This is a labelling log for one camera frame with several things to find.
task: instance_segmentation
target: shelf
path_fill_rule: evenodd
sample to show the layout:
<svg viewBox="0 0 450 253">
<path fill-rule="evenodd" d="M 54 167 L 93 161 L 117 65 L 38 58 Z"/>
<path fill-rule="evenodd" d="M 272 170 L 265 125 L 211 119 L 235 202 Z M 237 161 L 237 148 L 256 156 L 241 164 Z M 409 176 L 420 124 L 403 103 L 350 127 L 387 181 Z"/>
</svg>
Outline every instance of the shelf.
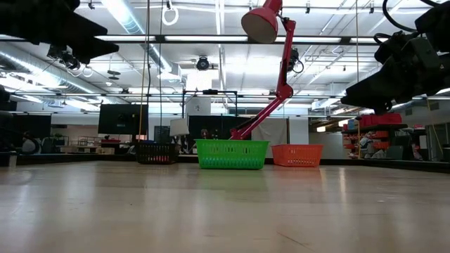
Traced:
<svg viewBox="0 0 450 253">
<path fill-rule="evenodd" d="M 361 133 L 365 133 L 368 131 L 388 131 L 388 130 L 397 130 L 407 128 L 407 124 L 381 124 L 376 126 L 366 126 L 362 127 L 359 131 Z M 347 131 L 342 131 L 343 134 L 355 134 L 358 133 L 358 129 L 352 129 Z"/>
</svg>

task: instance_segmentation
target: pipe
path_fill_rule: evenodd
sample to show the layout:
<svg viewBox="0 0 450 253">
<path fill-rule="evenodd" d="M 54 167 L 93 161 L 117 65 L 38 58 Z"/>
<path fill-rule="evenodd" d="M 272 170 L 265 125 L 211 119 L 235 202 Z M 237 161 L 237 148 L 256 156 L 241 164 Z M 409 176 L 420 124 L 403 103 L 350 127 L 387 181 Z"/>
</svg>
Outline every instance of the pipe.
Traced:
<svg viewBox="0 0 450 253">
<path fill-rule="evenodd" d="M 127 0 L 101 0 L 101 2 L 128 34 L 147 34 Z M 161 56 L 154 44 L 148 44 L 148 47 L 142 44 L 141 47 L 147 51 L 148 57 L 160 68 L 161 72 L 172 71 L 172 65 Z"/>
<path fill-rule="evenodd" d="M 33 74 L 37 81 L 42 84 L 64 85 L 68 86 L 71 90 L 74 90 L 74 88 L 79 89 L 82 93 L 105 93 L 103 89 L 73 77 L 67 71 L 35 58 L 29 53 L 8 43 L 0 44 L 0 59 L 21 66 L 22 71 L 28 71 L 30 74 Z M 120 98 L 108 98 L 108 100 L 111 103 L 128 103 Z"/>
</svg>

